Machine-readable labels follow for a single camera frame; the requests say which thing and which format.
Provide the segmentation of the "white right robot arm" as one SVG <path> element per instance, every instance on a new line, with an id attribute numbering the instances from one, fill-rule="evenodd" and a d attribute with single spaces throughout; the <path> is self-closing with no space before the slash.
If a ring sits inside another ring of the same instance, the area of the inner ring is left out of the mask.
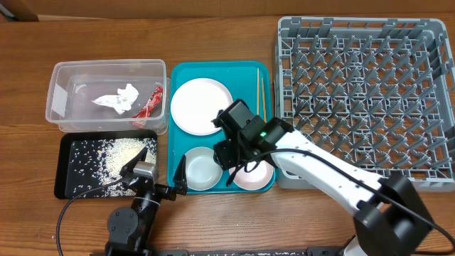
<path id="1" fill-rule="evenodd" d="M 278 118 L 221 114 L 213 121 L 226 139 L 215 159 L 236 174 L 252 163 L 302 177 L 352 216 L 355 235 L 340 255 L 412 255 L 436 225 L 414 186 L 402 175 L 383 178 L 355 167 L 310 142 Z"/>

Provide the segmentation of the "red wrapper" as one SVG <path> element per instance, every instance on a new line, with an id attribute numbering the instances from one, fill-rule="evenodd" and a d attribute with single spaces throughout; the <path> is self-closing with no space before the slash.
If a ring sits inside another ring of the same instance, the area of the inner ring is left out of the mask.
<path id="1" fill-rule="evenodd" d="M 164 103 L 164 88 L 162 85 L 157 85 L 152 95 L 148 99 L 147 103 L 142 109 L 133 116 L 133 118 L 139 119 L 139 121 L 133 121 L 132 124 L 140 129 L 145 128 L 151 114 L 162 106 Z"/>

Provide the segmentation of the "white napkin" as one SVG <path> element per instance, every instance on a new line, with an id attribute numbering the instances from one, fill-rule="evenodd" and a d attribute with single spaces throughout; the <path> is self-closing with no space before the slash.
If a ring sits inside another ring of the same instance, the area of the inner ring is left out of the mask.
<path id="1" fill-rule="evenodd" d="M 126 111 L 130 111 L 138 96 L 139 91 L 131 83 L 127 83 L 124 89 L 117 90 L 116 95 L 103 95 L 92 102 L 96 105 L 111 107 L 118 114 L 124 114 Z"/>

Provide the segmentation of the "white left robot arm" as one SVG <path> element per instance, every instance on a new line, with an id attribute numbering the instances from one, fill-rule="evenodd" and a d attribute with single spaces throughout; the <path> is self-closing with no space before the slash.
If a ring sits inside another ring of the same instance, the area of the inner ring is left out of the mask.
<path id="1" fill-rule="evenodd" d="M 159 172 L 146 155 L 147 148 L 143 148 L 120 170 L 122 185 L 135 196 L 131 206 L 118 208 L 108 217 L 106 255 L 156 255 L 148 241 L 161 201 L 175 201 L 177 195 L 188 192 L 185 156 L 174 174 L 174 185 L 167 186 L 156 182 Z"/>

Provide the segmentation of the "large white plate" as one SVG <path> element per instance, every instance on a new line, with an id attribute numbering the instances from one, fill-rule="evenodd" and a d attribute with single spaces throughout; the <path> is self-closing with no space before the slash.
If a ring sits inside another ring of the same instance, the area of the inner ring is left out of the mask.
<path id="1" fill-rule="evenodd" d="M 221 82 L 196 78 L 180 86 L 171 99 L 171 116 L 186 133 L 207 136 L 220 130 L 213 124 L 220 110 L 233 103 L 230 91 Z"/>

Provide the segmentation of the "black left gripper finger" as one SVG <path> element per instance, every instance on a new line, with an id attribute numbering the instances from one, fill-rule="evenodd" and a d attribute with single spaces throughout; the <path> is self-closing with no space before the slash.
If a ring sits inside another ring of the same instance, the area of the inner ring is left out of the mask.
<path id="1" fill-rule="evenodd" d="M 188 182 L 186 177 L 186 155 L 181 157 L 176 172 L 173 176 L 174 191 L 180 195 L 186 195 L 188 192 Z"/>
<path id="2" fill-rule="evenodd" d="M 147 155 L 147 148 L 144 147 L 135 157 L 133 157 L 130 161 L 128 161 L 123 167 L 121 168 L 119 175 L 126 176 L 128 173 L 132 173 L 134 167 L 140 162 L 145 161 Z"/>

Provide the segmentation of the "small white plate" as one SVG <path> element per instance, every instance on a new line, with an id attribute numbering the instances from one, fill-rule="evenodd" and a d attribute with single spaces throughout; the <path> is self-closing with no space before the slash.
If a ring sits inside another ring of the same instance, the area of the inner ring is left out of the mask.
<path id="1" fill-rule="evenodd" d="M 251 172 L 245 172 L 243 167 L 240 168 L 230 187 L 238 191 L 263 192 L 272 187 L 274 180 L 274 167 L 266 161 L 261 161 Z"/>

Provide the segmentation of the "grey bowl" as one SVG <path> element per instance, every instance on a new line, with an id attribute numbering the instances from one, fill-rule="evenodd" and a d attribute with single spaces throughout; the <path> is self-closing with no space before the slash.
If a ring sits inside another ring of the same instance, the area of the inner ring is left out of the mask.
<path id="1" fill-rule="evenodd" d="M 194 191 L 206 191 L 214 187 L 223 170 L 213 159 L 214 151 L 208 147 L 196 147 L 185 153 L 188 187 Z"/>

